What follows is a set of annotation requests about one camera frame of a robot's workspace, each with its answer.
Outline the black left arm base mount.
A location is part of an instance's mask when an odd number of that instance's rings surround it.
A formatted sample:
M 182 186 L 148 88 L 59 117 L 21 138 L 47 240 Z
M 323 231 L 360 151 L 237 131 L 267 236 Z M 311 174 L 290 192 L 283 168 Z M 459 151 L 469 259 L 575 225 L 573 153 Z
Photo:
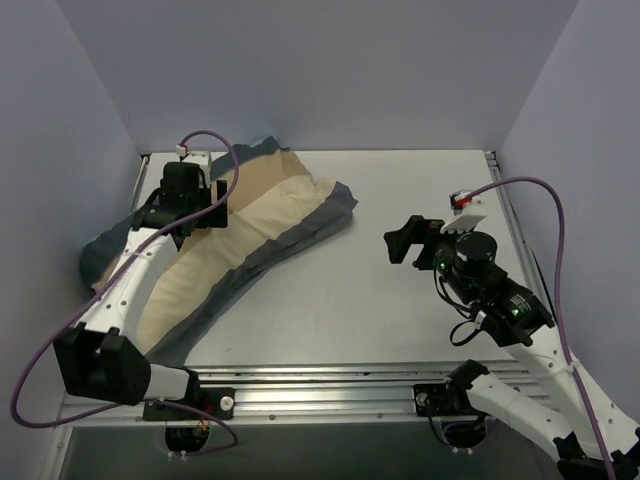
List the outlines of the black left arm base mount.
M 183 406 L 198 410 L 198 413 L 179 409 L 177 407 L 146 404 L 142 419 L 151 422 L 196 421 L 202 417 L 201 411 L 220 420 L 234 418 L 236 390 L 231 387 L 205 387 L 193 398 L 177 400 Z

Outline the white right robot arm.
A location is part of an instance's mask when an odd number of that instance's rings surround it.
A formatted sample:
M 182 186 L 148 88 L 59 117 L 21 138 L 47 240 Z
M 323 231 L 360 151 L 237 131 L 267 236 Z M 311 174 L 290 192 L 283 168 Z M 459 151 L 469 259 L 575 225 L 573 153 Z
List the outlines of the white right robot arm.
M 543 406 L 480 362 L 467 360 L 447 376 L 447 406 L 495 417 L 543 450 L 565 479 L 638 478 L 638 423 L 580 370 L 579 360 L 565 359 L 559 323 L 497 265 L 495 239 L 477 231 L 449 233 L 443 226 L 441 220 L 413 216 L 385 233 L 390 262 L 402 263 L 411 246 L 421 246 L 414 267 L 449 286 L 474 331 L 489 335 L 517 360 L 554 404 Z

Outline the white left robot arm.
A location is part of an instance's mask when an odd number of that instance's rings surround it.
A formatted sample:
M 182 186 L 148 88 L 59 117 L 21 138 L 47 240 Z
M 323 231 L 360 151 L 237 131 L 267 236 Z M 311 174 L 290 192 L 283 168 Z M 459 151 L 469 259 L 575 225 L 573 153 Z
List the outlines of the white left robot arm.
M 166 400 L 179 419 L 200 411 L 196 375 L 151 363 L 136 332 L 157 281 L 187 238 L 228 224 L 227 183 L 211 179 L 211 164 L 202 155 L 165 164 L 158 187 L 133 215 L 103 292 L 54 340 L 68 394 L 124 405 Z

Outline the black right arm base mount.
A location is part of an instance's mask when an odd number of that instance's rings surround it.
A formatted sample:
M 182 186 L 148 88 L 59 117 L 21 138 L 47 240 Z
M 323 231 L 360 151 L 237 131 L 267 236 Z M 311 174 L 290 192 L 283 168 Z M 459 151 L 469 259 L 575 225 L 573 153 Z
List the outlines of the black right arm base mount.
M 414 409 L 419 417 L 477 416 L 465 391 L 444 382 L 415 384 L 412 387 Z

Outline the blue grey pillowcase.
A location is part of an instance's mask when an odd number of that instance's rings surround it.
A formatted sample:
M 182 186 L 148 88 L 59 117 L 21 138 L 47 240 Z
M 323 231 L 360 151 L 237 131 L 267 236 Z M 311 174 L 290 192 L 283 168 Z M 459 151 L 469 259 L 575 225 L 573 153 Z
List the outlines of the blue grey pillowcase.
M 198 341 L 268 270 L 346 229 L 357 205 L 343 183 L 313 178 L 273 137 L 236 144 L 211 175 L 229 181 L 228 225 L 197 230 L 155 285 L 137 328 L 152 363 L 185 364 Z

